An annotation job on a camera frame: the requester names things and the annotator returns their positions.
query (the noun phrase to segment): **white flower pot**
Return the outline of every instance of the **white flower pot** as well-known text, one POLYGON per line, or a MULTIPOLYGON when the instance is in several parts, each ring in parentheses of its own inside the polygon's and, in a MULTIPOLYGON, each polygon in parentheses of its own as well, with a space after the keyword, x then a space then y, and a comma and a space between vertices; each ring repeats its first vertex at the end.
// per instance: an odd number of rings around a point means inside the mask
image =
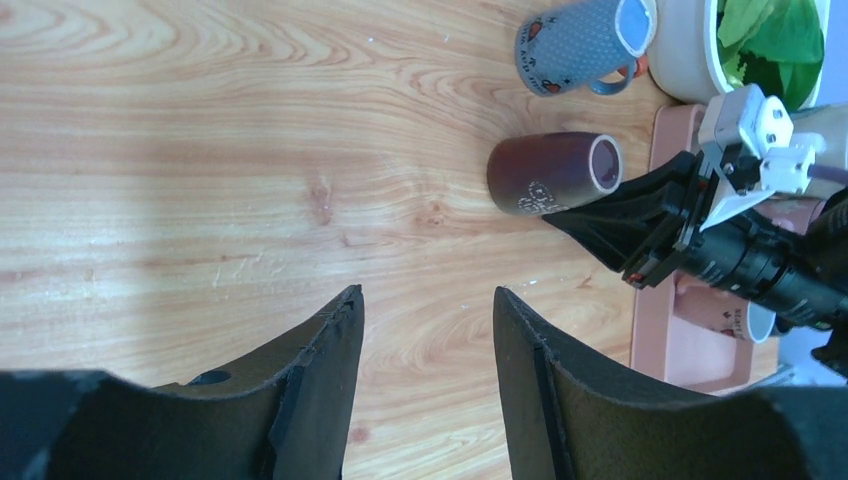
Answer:
MULTIPOLYGON (((827 38, 830 0, 816 0, 827 38)), ((648 48, 651 76, 666 93, 685 103, 706 104, 733 87, 718 59, 717 0, 657 0, 657 33, 648 48)), ((802 108, 815 105, 821 73, 802 108)))

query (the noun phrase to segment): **cup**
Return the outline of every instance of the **cup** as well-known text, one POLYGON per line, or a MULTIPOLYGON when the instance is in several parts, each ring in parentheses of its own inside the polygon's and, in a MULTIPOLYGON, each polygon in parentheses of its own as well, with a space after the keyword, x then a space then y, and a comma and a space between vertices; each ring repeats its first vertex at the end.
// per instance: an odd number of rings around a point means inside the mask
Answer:
MULTIPOLYGON (((816 151, 816 165, 848 170, 848 103, 806 108, 790 118, 796 134, 817 133, 824 140, 816 151)), ((813 179, 806 193, 826 199, 841 189, 837 183, 813 179)))
POLYGON ((765 342, 776 320, 774 312, 688 275, 677 280, 674 315, 707 330, 752 343, 765 342))
POLYGON ((489 193, 501 211, 544 215, 614 192, 624 176, 624 161, 618 142, 609 135, 528 135, 495 146, 486 176, 489 193))
POLYGON ((624 90, 656 32, 649 0, 577 0, 527 20, 515 38, 515 62, 533 93, 549 97, 589 85, 599 95, 624 90), (600 79, 626 67, 621 81, 600 79))
POLYGON ((825 203, 824 200, 810 198, 766 200, 754 210, 771 219, 774 225, 804 235, 807 227, 821 215, 825 203))

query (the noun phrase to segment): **mug opening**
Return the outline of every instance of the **mug opening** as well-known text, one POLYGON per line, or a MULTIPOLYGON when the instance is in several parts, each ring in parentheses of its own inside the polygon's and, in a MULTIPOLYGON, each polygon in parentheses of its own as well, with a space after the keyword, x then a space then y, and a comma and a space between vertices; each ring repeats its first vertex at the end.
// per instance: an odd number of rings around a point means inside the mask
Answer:
POLYGON ((621 148, 609 135, 598 135, 589 148, 589 178, 598 191, 609 194, 621 184, 624 162, 621 148))
POLYGON ((765 342, 774 328, 777 315, 771 310, 757 305, 748 304, 748 336, 754 343, 765 342))
POLYGON ((615 12, 615 32, 630 55, 641 57, 648 49, 655 31, 656 21, 652 9, 644 0, 619 0, 615 12))

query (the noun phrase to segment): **dark red mug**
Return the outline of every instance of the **dark red mug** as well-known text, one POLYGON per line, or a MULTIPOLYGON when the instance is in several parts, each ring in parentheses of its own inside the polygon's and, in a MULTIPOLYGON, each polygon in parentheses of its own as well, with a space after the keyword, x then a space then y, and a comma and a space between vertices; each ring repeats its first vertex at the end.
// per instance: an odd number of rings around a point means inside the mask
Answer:
POLYGON ((614 192, 624 176, 621 148, 609 135, 561 132, 510 138, 489 156, 495 205, 512 215, 544 215, 614 192))

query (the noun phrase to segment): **wood grain surface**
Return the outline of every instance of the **wood grain surface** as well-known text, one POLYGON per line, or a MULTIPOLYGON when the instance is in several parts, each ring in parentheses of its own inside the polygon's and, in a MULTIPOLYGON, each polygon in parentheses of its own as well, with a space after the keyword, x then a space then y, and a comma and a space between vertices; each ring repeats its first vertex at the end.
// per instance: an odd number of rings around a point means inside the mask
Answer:
POLYGON ((604 132, 632 178, 670 103, 528 92, 556 3, 0 0, 0 367, 184 382, 361 283, 346 478, 509 478, 495 287, 622 363, 634 293, 501 214, 488 154, 604 132))

